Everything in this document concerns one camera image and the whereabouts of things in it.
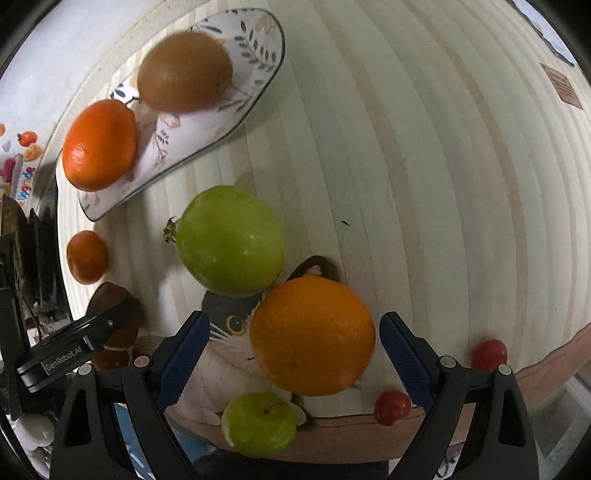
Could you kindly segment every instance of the brown sticker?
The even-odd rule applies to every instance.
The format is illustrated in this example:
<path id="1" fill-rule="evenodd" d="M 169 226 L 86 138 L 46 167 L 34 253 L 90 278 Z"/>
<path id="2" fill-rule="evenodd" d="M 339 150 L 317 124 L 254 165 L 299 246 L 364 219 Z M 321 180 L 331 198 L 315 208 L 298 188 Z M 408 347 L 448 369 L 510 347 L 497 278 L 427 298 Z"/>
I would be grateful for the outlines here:
<path id="1" fill-rule="evenodd" d="M 559 72 L 558 70 L 554 70 L 543 63 L 540 63 L 542 68 L 546 72 L 546 75 L 554 85 L 558 96 L 564 103 L 568 103 L 569 105 L 573 105 L 577 108 L 583 109 L 583 105 L 581 105 L 581 101 L 579 97 L 577 97 L 577 93 L 574 91 L 573 86 L 571 85 L 567 76 Z"/>

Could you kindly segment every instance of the plate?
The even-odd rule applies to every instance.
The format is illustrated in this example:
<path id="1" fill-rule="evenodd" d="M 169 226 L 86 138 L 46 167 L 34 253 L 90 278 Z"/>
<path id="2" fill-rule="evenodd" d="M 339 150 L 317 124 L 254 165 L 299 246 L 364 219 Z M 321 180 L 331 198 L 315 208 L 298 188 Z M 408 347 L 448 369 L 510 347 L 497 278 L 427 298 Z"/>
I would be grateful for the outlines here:
<path id="1" fill-rule="evenodd" d="M 265 9 L 228 10 L 204 18 L 188 30 L 211 35 L 223 45 L 234 67 L 232 85 L 214 109 L 186 115 L 157 112 L 141 101 L 137 90 L 137 67 L 154 42 L 131 56 L 126 64 L 134 62 L 136 68 L 108 96 L 127 103 L 135 112 L 137 159 L 129 174 L 105 190 L 79 192 L 80 206 L 89 220 L 96 222 L 172 169 L 228 137 L 256 105 L 285 58 L 283 30 Z"/>

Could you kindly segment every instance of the green fruit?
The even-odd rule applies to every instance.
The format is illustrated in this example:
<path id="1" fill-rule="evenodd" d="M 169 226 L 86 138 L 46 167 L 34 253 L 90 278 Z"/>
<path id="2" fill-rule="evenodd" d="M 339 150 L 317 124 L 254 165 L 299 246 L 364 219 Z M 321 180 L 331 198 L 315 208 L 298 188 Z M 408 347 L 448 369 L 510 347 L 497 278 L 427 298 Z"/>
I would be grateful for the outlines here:
<path id="1" fill-rule="evenodd" d="M 296 414 L 273 393 L 247 393 L 232 400 L 222 415 L 228 444 L 242 455 L 276 455 L 296 436 Z"/>
<path id="2" fill-rule="evenodd" d="M 197 195 L 164 229 L 185 267 L 208 290 L 249 297 L 273 285 L 283 269 L 285 240 L 275 214 L 234 186 Z"/>

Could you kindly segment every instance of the cat print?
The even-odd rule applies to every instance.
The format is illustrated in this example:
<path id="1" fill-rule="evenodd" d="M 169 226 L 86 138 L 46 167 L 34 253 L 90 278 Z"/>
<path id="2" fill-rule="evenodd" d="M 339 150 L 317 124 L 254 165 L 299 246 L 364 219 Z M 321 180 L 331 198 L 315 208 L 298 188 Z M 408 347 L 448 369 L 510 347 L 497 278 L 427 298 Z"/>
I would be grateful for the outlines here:
<path id="1" fill-rule="evenodd" d="M 339 281 L 339 270 L 325 257 L 315 255 L 302 262 L 289 280 L 316 275 Z M 210 320 L 210 342 L 205 347 L 178 403 L 171 407 L 183 417 L 212 425 L 220 424 L 220 413 L 244 393 L 271 391 L 285 401 L 292 393 L 282 390 L 263 375 L 254 358 L 249 327 L 267 292 L 234 299 L 207 291 L 201 310 Z M 158 338 L 139 338 L 134 356 L 150 354 Z"/>

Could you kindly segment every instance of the fruit stem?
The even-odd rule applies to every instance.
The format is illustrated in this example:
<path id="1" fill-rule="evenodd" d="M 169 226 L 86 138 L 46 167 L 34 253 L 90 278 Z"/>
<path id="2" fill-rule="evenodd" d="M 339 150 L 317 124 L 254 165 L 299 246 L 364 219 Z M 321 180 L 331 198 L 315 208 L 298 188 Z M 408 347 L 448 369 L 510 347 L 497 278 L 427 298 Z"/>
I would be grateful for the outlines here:
<path id="1" fill-rule="evenodd" d="M 271 412 L 271 409 L 272 409 L 273 407 L 278 407 L 278 406 L 280 406 L 280 405 L 282 405 L 282 404 L 281 404 L 281 403 L 274 403 L 273 405 L 269 405 L 269 406 L 268 406 L 267 408 L 265 408 L 265 410 L 263 410 L 262 412 L 263 412 L 263 414 L 264 414 L 264 415 L 269 415 L 269 413 Z"/>
<path id="2" fill-rule="evenodd" d="M 175 236 L 177 234 L 177 225 L 178 225 L 178 221 L 177 221 L 176 217 L 171 217 L 168 219 L 168 223 L 164 227 L 163 235 L 162 235 L 164 238 L 164 241 L 166 243 L 172 242 L 175 244 L 177 242 L 177 240 L 175 238 Z"/>

